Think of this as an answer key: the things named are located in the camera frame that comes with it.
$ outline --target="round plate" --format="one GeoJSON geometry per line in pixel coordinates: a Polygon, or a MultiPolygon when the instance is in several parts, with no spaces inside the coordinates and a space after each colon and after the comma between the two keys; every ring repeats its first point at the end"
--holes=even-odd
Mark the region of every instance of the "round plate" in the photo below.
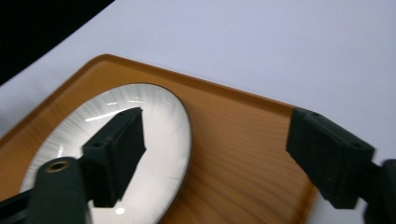
{"type": "Polygon", "coordinates": [[[114,115],[141,107],[146,152],[122,201],[114,208],[94,208],[98,223],[156,223],[175,199],[191,152],[191,126],[183,104],[159,86],[130,84],[93,97],[63,120],[35,154],[21,191],[34,185],[35,172],[46,161],[82,156],[81,147],[114,115]]]}

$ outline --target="wooden tray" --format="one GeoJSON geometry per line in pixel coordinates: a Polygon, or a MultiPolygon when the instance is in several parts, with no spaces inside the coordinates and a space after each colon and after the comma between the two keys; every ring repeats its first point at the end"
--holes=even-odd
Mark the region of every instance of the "wooden tray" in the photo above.
{"type": "Polygon", "coordinates": [[[18,193],[68,114],[130,83],[172,91],[191,119],[190,168],[163,223],[305,223],[316,191],[285,149],[291,105],[111,55],[84,65],[0,140],[0,200],[18,193]]]}

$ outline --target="white table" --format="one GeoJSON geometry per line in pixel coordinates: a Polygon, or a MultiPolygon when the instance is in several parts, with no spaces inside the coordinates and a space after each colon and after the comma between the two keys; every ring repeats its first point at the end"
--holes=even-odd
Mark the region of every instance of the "white table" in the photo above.
{"type": "MultiPolygon", "coordinates": [[[[315,110],[396,158],[396,2],[117,0],[0,88],[0,136],[111,53],[315,110]]],[[[362,223],[320,197],[310,223],[362,223]]]]}

